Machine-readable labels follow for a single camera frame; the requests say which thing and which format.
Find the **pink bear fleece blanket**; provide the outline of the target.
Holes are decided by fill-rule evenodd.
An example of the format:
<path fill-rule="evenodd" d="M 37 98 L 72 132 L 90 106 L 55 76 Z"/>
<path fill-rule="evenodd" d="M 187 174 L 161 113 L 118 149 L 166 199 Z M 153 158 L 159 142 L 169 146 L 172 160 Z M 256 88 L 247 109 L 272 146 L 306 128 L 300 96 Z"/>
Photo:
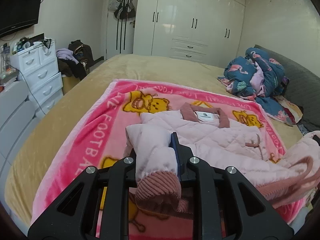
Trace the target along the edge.
<path fill-rule="evenodd" d="M 316 162 L 252 101 L 119 79 L 40 183 L 29 239 L 293 239 Z"/>

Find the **white wardrobe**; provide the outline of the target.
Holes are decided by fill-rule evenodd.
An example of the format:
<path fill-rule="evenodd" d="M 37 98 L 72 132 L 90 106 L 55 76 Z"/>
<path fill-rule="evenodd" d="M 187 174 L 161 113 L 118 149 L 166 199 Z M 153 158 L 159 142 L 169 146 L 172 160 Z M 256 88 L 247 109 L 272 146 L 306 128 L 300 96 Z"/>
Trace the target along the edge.
<path fill-rule="evenodd" d="M 245 0 L 138 0 L 133 53 L 226 68 L 244 13 Z"/>

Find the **grey quilted headboard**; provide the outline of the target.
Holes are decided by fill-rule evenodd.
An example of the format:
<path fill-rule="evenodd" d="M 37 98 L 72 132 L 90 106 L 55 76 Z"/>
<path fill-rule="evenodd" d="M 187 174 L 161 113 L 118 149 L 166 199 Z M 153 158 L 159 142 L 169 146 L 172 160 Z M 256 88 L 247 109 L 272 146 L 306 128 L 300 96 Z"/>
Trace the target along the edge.
<path fill-rule="evenodd" d="M 319 130 L 319 77 L 281 54 L 257 44 L 254 47 L 266 51 L 284 67 L 285 76 L 290 80 L 285 98 L 303 109 L 301 123 L 308 131 Z"/>

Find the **blue flamingo quilt pile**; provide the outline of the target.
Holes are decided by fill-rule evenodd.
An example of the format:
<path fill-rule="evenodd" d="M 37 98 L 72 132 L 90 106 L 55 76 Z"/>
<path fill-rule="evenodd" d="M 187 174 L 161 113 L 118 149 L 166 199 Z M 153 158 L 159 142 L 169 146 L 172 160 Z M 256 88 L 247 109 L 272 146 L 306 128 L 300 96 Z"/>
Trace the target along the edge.
<path fill-rule="evenodd" d="M 258 103 L 274 120 L 293 126 L 303 117 L 301 109 L 285 98 L 290 80 L 284 67 L 264 50 L 248 48 L 217 79 L 228 93 Z"/>

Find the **white drawer chest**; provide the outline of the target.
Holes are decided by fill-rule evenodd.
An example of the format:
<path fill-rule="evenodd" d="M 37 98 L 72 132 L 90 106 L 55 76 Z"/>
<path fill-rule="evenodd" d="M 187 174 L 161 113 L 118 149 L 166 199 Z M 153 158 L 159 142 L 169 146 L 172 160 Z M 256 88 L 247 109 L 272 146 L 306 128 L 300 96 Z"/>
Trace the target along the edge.
<path fill-rule="evenodd" d="M 40 119 L 63 97 L 55 41 L 47 41 L 47 45 L 35 42 L 10 57 L 10 64 L 19 70 L 18 79 L 27 83 L 28 99 L 33 102 L 35 114 Z"/>

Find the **dark clothes pile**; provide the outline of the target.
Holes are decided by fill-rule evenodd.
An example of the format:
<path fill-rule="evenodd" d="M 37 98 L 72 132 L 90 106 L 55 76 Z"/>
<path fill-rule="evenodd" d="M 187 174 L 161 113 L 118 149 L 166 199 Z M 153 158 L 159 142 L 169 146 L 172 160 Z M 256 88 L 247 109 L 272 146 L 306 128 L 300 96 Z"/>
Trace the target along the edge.
<path fill-rule="evenodd" d="M 80 40 L 72 41 L 68 48 L 57 49 L 56 57 L 59 71 L 80 81 L 87 76 L 95 62 L 91 47 Z"/>

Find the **pink quilted jacket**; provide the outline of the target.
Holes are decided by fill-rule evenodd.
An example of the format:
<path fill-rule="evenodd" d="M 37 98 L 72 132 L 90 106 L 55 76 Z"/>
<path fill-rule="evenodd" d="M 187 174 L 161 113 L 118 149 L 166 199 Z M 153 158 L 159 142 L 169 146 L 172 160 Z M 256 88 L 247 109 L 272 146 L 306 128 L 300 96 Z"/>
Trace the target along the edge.
<path fill-rule="evenodd" d="M 141 209 L 191 211 L 190 193 L 182 191 L 170 147 L 172 133 L 210 166 L 237 168 L 273 207 L 295 202 L 319 184 L 319 145 L 313 133 L 274 163 L 259 128 L 231 120 L 219 108 L 185 103 L 177 111 L 142 113 L 140 119 L 126 128 L 126 152 L 137 155 L 135 201 Z"/>

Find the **hanging bags on door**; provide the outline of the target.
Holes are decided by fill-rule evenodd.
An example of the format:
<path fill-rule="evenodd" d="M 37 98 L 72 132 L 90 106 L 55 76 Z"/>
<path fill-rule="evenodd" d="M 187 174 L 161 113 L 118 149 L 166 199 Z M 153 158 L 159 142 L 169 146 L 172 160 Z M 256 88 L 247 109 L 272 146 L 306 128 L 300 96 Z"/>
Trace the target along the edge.
<path fill-rule="evenodd" d="M 136 16 L 133 0 L 111 0 L 108 9 L 113 12 L 114 17 L 118 20 L 126 20 Z"/>

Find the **tan bed cover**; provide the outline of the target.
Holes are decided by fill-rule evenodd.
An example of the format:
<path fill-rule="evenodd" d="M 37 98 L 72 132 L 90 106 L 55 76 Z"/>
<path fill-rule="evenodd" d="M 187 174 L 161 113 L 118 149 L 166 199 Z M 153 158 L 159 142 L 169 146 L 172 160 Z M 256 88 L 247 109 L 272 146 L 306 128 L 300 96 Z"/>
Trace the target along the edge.
<path fill-rule="evenodd" d="M 223 69 L 159 56 L 118 55 L 72 88 L 29 135 L 12 163 L 5 200 L 30 225 L 84 168 L 103 168 L 123 157 L 125 128 L 139 123 L 144 100 L 161 110 L 185 103 L 217 107 L 259 127 L 280 156 L 301 133 L 268 117 L 252 101 L 228 94 L 218 77 Z"/>

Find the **black wall television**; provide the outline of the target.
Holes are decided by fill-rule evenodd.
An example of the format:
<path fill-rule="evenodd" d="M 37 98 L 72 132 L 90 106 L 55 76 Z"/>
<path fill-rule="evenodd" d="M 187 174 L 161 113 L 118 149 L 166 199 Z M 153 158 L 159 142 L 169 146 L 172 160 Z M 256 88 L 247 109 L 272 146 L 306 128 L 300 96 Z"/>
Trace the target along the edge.
<path fill-rule="evenodd" d="M 38 24 L 42 0 L 8 0 L 1 2 L 1 37 Z"/>

